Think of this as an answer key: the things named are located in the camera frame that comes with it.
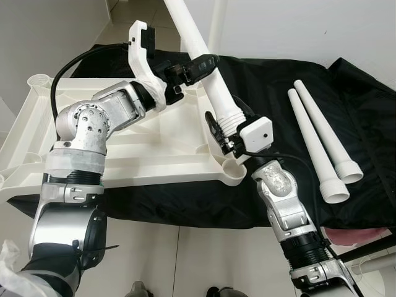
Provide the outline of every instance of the black fabric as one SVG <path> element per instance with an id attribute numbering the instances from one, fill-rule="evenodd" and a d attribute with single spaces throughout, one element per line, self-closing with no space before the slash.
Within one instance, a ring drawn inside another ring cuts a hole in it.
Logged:
<path id="1" fill-rule="evenodd" d="M 78 258 L 67 244 L 39 243 L 34 245 L 32 258 L 22 271 L 45 270 L 67 277 L 75 270 Z"/>
<path id="2" fill-rule="evenodd" d="M 40 277 L 46 281 L 52 289 L 54 289 L 62 297 L 73 297 L 73 291 L 71 287 L 61 278 L 55 277 L 53 275 L 45 274 L 33 274 L 36 277 Z"/>
<path id="3" fill-rule="evenodd" d="M 151 66 L 164 60 L 186 62 L 185 53 L 156 51 Z M 317 197 L 321 225 L 331 228 L 374 228 L 396 225 L 395 201 L 395 92 L 343 59 L 329 69 L 292 60 L 236 59 L 222 56 L 218 66 L 232 95 L 254 112 L 273 121 L 272 150 L 311 163 L 287 91 L 301 79 L 316 99 L 346 150 L 362 168 L 364 178 L 347 185 L 351 197 L 337 205 Z M 85 59 L 73 77 L 133 77 L 127 53 L 109 50 Z M 298 181 L 298 195 L 312 216 L 308 173 L 298 163 L 283 166 Z M 219 181 L 157 184 L 105 190 L 100 209 L 108 216 L 203 228 L 268 226 L 267 211 L 249 175 L 237 187 Z M 18 197 L 10 203 L 29 214 Z"/>

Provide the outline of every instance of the wire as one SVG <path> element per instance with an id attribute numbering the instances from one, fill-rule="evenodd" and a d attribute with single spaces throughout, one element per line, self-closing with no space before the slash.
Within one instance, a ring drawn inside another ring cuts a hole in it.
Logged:
<path id="1" fill-rule="evenodd" d="M 363 273 L 362 273 L 362 271 L 361 271 L 361 266 L 363 265 L 363 263 L 365 263 L 365 262 L 371 260 L 371 257 L 374 257 L 374 256 L 376 256 L 376 254 L 371 255 L 371 256 L 364 256 L 364 257 L 361 258 L 360 263 L 359 263 L 359 270 L 360 270 L 361 278 L 357 281 L 357 283 L 359 283 L 360 281 L 364 280 L 364 281 L 366 282 L 367 286 L 368 286 L 370 289 L 374 290 L 374 291 L 377 292 L 379 295 L 381 295 L 381 296 L 383 296 L 383 297 L 386 297 L 386 295 L 382 294 L 380 291 L 378 291 L 377 289 L 375 289 L 375 288 L 367 281 L 367 278 L 363 275 Z"/>
<path id="2" fill-rule="evenodd" d="M 314 174 L 312 172 L 311 167 L 308 165 L 308 163 L 305 162 L 303 159 L 297 157 L 297 156 L 289 155 L 287 153 L 266 154 L 266 153 L 252 153 L 252 152 L 246 152 L 245 151 L 245 152 L 243 152 L 243 154 L 247 155 L 247 156 L 251 156 L 251 157 L 261 157 L 261 158 L 287 158 L 287 159 L 298 161 L 298 162 L 300 162 L 301 164 L 304 165 L 304 167 L 309 172 L 309 179 L 310 179 L 310 183 L 311 183 L 312 199 L 313 199 L 313 204 L 314 204 L 314 216 L 315 216 L 314 224 L 315 224 L 315 227 L 317 229 L 317 234 L 319 235 L 321 240 L 323 240 L 323 242 L 326 242 L 326 240 L 325 240 L 325 238 L 323 236 L 322 230 L 321 230 L 319 214 L 318 214 L 318 211 L 317 211 L 317 197 L 316 197 L 316 188 L 315 188 Z M 333 258 L 335 258 L 336 260 L 339 259 L 339 256 L 335 253 L 335 251 L 329 245 L 327 245 L 326 248 L 331 253 Z"/>
<path id="3" fill-rule="evenodd" d="M 70 62 L 68 62 L 54 77 L 51 85 L 51 93 L 50 93 L 50 98 L 51 98 L 51 109 L 52 109 L 52 115 L 54 118 L 54 122 L 56 121 L 56 118 L 58 117 L 58 109 L 56 107 L 56 87 L 58 86 L 58 82 L 61 79 L 61 77 L 74 65 L 76 65 L 78 62 L 81 60 L 97 53 L 101 53 L 102 51 L 106 50 L 113 50 L 116 48 L 121 48 L 122 50 L 127 50 L 128 49 L 128 44 L 127 43 L 115 43 L 112 45 L 101 45 L 98 46 L 97 48 L 92 48 L 78 57 L 74 58 Z M 56 133 L 56 140 L 60 140 L 60 137 L 58 135 L 58 132 Z"/>

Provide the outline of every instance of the white floor tile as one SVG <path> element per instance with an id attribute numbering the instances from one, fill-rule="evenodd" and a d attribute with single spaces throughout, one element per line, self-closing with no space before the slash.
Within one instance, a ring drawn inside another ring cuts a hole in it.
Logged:
<path id="1" fill-rule="evenodd" d="M 6 141 L 7 136 L 8 136 L 8 132 L 0 131 L 0 149 L 1 149 L 2 145 L 4 144 L 4 142 Z"/>
<path id="2" fill-rule="evenodd" d="M 155 48 L 163 51 L 180 51 L 180 35 L 177 29 L 156 27 Z"/>
<path id="3" fill-rule="evenodd" d="M 176 28 L 166 7 L 159 8 L 154 16 L 153 27 Z"/>
<path id="4" fill-rule="evenodd" d="M 84 273 L 76 297 L 122 297 L 136 280 L 155 297 L 172 296 L 177 242 L 176 226 L 109 218 L 106 243 L 120 247 Z"/>
<path id="5" fill-rule="evenodd" d="M 384 238 L 384 237 L 386 237 L 386 236 L 388 236 L 388 235 L 391 235 L 391 234 L 392 234 L 392 232 L 390 232 L 389 229 L 386 229 L 386 231 L 384 231 L 384 232 L 381 233 L 381 237 Z"/>
<path id="6" fill-rule="evenodd" d="M 396 271 L 393 267 L 386 267 L 363 275 L 352 274 L 352 276 L 364 296 L 396 296 Z"/>
<path id="7" fill-rule="evenodd" d="M 112 43 L 128 42 L 130 27 L 131 24 L 128 23 L 109 23 L 95 43 L 100 45 L 109 45 Z"/>
<path id="8" fill-rule="evenodd" d="M 12 240 L 20 249 L 20 257 L 14 266 L 19 271 L 28 262 L 28 244 L 33 219 L 8 203 L 0 205 L 0 250 L 5 239 Z"/>
<path id="9" fill-rule="evenodd" d="M 387 251 L 388 251 L 388 254 L 396 252 L 396 246 L 392 246 L 392 247 L 388 248 Z"/>
<path id="10" fill-rule="evenodd" d="M 111 11 L 111 17 L 113 22 L 133 24 L 135 20 L 141 20 L 151 25 L 158 7 L 157 0 L 119 1 Z"/>
<path id="11" fill-rule="evenodd" d="M 295 296 L 289 266 L 271 228 L 180 228 L 174 297 L 204 297 L 233 286 L 249 297 Z"/>

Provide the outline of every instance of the white plastic pipe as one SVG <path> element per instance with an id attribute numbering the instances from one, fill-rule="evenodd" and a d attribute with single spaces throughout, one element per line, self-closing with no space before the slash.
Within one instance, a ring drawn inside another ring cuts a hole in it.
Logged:
<path id="1" fill-rule="evenodd" d="M 394 266 L 394 265 L 396 265 L 396 252 L 386 256 L 365 261 L 361 264 L 359 263 L 356 265 L 352 265 L 351 269 L 354 274 L 362 274 L 366 272 L 380 270 L 382 268 L 388 266 Z"/>
<path id="2" fill-rule="evenodd" d="M 327 122 L 303 82 L 296 80 L 294 82 L 294 86 L 304 103 L 309 117 L 315 125 L 316 131 L 320 135 L 321 140 L 329 152 L 338 177 L 345 184 L 351 184 L 361 180 L 363 172 L 359 165 L 349 157 L 349 154 L 338 139 L 337 135 L 335 135 L 329 122 Z"/>
<path id="3" fill-rule="evenodd" d="M 173 22 L 178 29 L 181 41 L 186 45 L 191 59 L 209 54 L 196 23 L 183 0 L 164 0 Z M 236 127 L 245 122 L 243 112 L 238 108 L 224 83 L 218 69 L 202 79 L 206 94 L 216 113 L 216 119 L 226 137 L 236 133 Z"/>
<path id="4" fill-rule="evenodd" d="M 220 40 L 223 35 L 224 19 L 227 10 L 228 0 L 215 0 L 210 24 L 208 48 L 211 53 L 218 54 L 220 50 Z"/>
<path id="5" fill-rule="evenodd" d="M 323 199 L 330 204 L 346 201 L 349 198 L 348 189 L 335 173 L 321 141 L 315 132 L 314 126 L 309 120 L 308 114 L 299 99 L 297 91 L 295 89 L 291 89 L 287 94 L 289 95 L 290 103 L 297 118 L 298 126 L 308 148 L 309 156 L 314 164 L 317 177 L 321 183 L 319 188 Z"/>

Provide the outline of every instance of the black cable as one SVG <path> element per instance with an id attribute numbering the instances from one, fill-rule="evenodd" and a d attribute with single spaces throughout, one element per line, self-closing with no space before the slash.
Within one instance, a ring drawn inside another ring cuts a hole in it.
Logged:
<path id="1" fill-rule="evenodd" d="M 315 216 L 314 224 L 315 224 L 315 227 L 317 229 L 317 234 L 319 235 L 321 240 L 323 240 L 323 242 L 326 242 L 326 240 L 324 238 L 324 235 L 322 233 L 322 230 L 321 230 L 319 214 L 318 214 L 318 211 L 317 211 L 317 197 L 316 197 L 314 173 L 312 172 L 312 169 L 308 165 L 308 163 L 306 163 L 303 159 L 301 159 L 299 157 L 296 157 L 294 155 L 289 155 L 287 153 L 266 154 L 266 153 L 243 152 L 243 154 L 247 155 L 247 156 L 251 156 L 251 157 L 261 157 L 261 158 L 288 158 L 288 159 L 292 159 L 292 160 L 295 160 L 295 161 L 299 161 L 301 164 L 303 164 L 306 167 L 306 169 L 309 172 L 309 179 L 310 179 L 311 188 L 312 188 L 312 199 L 313 199 L 313 203 L 314 203 L 314 216 Z M 327 245 L 326 248 L 331 253 L 333 258 L 335 258 L 337 260 L 339 259 L 339 256 L 335 253 L 335 251 L 330 246 Z"/>
<path id="2" fill-rule="evenodd" d="M 78 57 L 74 58 L 73 60 L 71 60 L 70 62 L 68 62 L 54 77 L 54 80 L 52 81 L 52 85 L 51 85 L 51 93 L 50 93 L 50 98 L 51 98 L 51 109 L 52 109 L 52 115 L 54 118 L 54 121 L 56 121 L 56 118 L 58 117 L 58 109 L 56 108 L 56 87 L 58 85 L 59 80 L 61 79 L 61 77 L 74 65 L 76 65 L 78 62 L 80 62 L 81 60 L 93 55 L 93 54 L 97 54 L 100 53 L 102 51 L 106 51 L 106 50 L 113 50 L 116 48 L 121 48 L 122 50 L 127 50 L 128 49 L 128 44 L 127 43 L 115 43 L 112 45 L 101 45 L 98 46 L 96 48 L 92 48 L 84 53 L 82 53 L 81 55 L 79 55 Z M 60 137 L 58 135 L 58 133 L 56 133 L 56 140 L 60 140 Z"/>

